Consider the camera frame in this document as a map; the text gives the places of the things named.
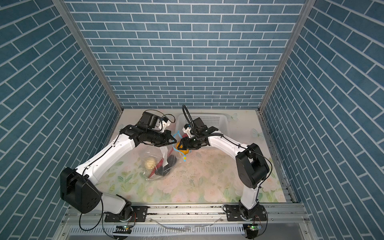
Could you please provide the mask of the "dark round crinkled food toy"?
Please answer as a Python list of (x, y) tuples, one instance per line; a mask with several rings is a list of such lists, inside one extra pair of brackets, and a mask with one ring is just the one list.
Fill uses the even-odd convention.
[(165, 165), (165, 168), (172, 168), (175, 166), (175, 164), (177, 163), (178, 161), (178, 158), (175, 156), (175, 155), (170, 155), (168, 158), (167, 158), (167, 165)]

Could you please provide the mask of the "red chili pepper toy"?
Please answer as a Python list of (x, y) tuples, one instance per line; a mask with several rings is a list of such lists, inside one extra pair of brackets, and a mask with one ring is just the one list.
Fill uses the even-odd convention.
[[(170, 156), (170, 155), (175, 155), (174, 154), (174, 149), (171, 149), (170, 151), (168, 151), (168, 153), (167, 153), (167, 158)], [(157, 163), (157, 165), (156, 165), (156, 167), (152, 170), (152, 172), (150, 173), (150, 175), (149, 175), (149, 179), (152, 177), (152, 176), (154, 176), (154, 175), (156, 175), (155, 174), (155, 170), (156, 170), (156, 168), (158, 168), (158, 167), (160, 167), (160, 166), (165, 166), (165, 165), (167, 165), (168, 163), (167, 163), (167, 159), (165, 160), (165, 158), (162, 158), (160, 161), (159, 161), (159, 163)]]

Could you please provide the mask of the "yellow potato toy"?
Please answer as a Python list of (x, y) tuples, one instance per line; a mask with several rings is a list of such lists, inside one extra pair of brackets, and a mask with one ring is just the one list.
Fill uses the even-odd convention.
[(176, 149), (179, 151), (179, 152), (181, 152), (182, 154), (188, 154), (189, 152), (190, 152), (190, 150), (188, 150), (187, 149), (187, 147), (185, 147), (184, 145), (183, 145), (183, 142), (182, 141), (180, 141), (180, 142), (178, 142), (177, 143), (177, 145), (176, 145)]

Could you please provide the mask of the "black avocado toy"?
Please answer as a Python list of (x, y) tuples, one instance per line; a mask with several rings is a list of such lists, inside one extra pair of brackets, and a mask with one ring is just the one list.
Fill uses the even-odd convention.
[(155, 174), (158, 175), (158, 176), (164, 177), (164, 176), (169, 174), (171, 169), (172, 169), (172, 166), (169, 166), (169, 165), (160, 166), (160, 167), (156, 168)]

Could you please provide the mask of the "cream white bun toy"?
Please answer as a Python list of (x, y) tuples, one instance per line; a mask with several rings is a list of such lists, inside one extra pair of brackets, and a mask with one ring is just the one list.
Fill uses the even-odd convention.
[(145, 159), (145, 168), (146, 170), (153, 170), (157, 165), (157, 160), (153, 157), (148, 157)]

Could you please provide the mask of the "clear zip top bag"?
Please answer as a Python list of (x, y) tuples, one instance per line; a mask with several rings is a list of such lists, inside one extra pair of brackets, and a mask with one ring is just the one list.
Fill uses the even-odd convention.
[(185, 158), (186, 158), (186, 155), (185, 154), (182, 154), (181, 152), (179, 152), (178, 150), (176, 150), (176, 144), (174, 145), (171, 145), (171, 146), (165, 146), (165, 147), (155, 147), (153, 146), (152, 144), (150, 143), (142, 143), (140, 144), (140, 146), (143, 146), (143, 149), (140, 150), (139, 152), (139, 162), (140, 162), (140, 176), (147, 180), (147, 181), (158, 181), (160, 179), (162, 179), (163, 177), (160, 177), (160, 176), (152, 176), (150, 179), (149, 179), (149, 175), (150, 173), (152, 172), (151, 170), (146, 170), (145, 168), (145, 159), (148, 158), (148, 157), (153, 157), (157, 160), (157, 163), (159, 163), (159, 161), (162, 159), (162, 158), (165, 158), (165, 160), (167, 159), (167, 153), (168, 151), (170, 151), (171, 149), (174, 149), (174, 154), (177, 156), (178, 158), (178, 162), (176, 164), (176, 166), (178, 165), (178, 163), (180, 162), (180, 160), (184, 160), (185, 161)]

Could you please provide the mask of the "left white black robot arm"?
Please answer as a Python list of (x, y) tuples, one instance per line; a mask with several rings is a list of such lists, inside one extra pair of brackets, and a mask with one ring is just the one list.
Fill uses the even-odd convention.
[(74, 169), (65, 168), (60, 174), (60, 197), (82, 214), (94, 209), (115, 214), (121, 222), (131, 220), (132, 204), (122, 196), (112, 196), (97, 189), (99, 179), (126, 153), (148, 142), (155, 147), (175, 144), (170, 130), (158, 132), (127, 125), (111, 144)]

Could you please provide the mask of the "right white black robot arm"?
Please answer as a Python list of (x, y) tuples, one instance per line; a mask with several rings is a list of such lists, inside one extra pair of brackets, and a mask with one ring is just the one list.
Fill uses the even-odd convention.
[(217, 128), (201, 130), (183, 130), (186, 137), (176, 145), (177, 150), (198, 150), (202, 147), (214, 147), (226, 153), (236, 161), (238, 176), (243, 183), (243, 194), (239, 201), (239, 213), (244, 220), (255, 218), (260, 209), (258, 195), (261, 185), (272, 172), (272, 163), (265, 158), (257, 144), (242, 144), (224, 134)]

